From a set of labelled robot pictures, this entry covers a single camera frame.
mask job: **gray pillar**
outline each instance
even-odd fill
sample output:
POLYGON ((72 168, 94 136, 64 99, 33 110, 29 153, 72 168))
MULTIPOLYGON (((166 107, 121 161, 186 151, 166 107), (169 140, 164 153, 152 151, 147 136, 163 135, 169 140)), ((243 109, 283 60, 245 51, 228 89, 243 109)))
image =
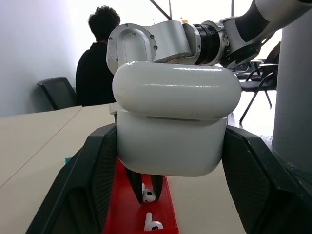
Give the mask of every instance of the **gray pillar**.
POLYGON ((283 29, 272 145, 312 173, 312 10, 283 29))

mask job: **person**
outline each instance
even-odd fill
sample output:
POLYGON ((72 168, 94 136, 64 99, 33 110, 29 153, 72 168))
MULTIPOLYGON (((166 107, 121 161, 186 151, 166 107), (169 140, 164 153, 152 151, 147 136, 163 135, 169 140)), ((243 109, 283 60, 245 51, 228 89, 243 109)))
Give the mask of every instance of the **person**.
POLYGON ((77 103, 82 106, 113 103, 114 75, 106 64, 106 50, 110 33, 120 24, 120 16, 113 8, 102 6, 90 15, 88 22, 96 43, 84 52, 77 66, 77 103))

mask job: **floor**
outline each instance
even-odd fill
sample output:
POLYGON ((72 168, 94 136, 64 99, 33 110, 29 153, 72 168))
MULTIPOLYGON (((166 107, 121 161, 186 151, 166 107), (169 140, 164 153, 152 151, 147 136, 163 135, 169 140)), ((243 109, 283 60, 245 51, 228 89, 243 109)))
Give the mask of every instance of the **floor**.
POLYGON ((254 95, 254 93, 242 92, 238 106, 233 113, 229 115, 229 125, 243 128, 255 135, 260 136, 271 148, 274 129, 276 91, 268 91, 268 94, 272 102, 272 109, 270 109, 265 93, 259 92, 246 114, 242 125, 240 125, 239 120, 254 95))

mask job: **chair leg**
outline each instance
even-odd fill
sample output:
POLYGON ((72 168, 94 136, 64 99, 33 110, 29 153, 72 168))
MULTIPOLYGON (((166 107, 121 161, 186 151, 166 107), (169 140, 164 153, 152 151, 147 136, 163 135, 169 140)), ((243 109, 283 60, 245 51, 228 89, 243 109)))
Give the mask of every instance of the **chair leg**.
POLYGON ((239 120, 239 123, 240 123, 240 124, 242 124, 242 121, 244 120, 244 118, 245 118, 245 116, 246 116, 246 114, 247 114, 249 108, 251 107, 252 103, 254 102, 255 96, 257 96, 258 92, 259 92, 259 91, 255 92, 255 94, 254 94, 252 100, 249 102, 249 104, 248 104, 248 106, 247 106, 247 108, 246 108, 246 110, 245 110, 245 112, 244 112, 242 118, 240 118, 240 120, 239 120))
POLYGON ((269 104, 270 104, 270 109, 272 109, 272 103, 271 103, 271 100, 269 98, 269 95, 268 95, 268 92, 267 91, 264 91, 265 92, 265 95, 267 96, 267 99, 269 101, 269 104))

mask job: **black shirt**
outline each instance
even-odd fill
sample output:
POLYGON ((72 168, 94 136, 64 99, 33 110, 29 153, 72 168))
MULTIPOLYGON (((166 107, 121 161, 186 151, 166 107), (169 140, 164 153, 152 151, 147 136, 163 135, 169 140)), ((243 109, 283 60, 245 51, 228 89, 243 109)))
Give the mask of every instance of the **black shirt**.
POLYGON ((106 64, 107 45, 93 43, 81 56, 76 72, 77 103, 93 106, 116 102, 112 82, 114 75, 106 64))

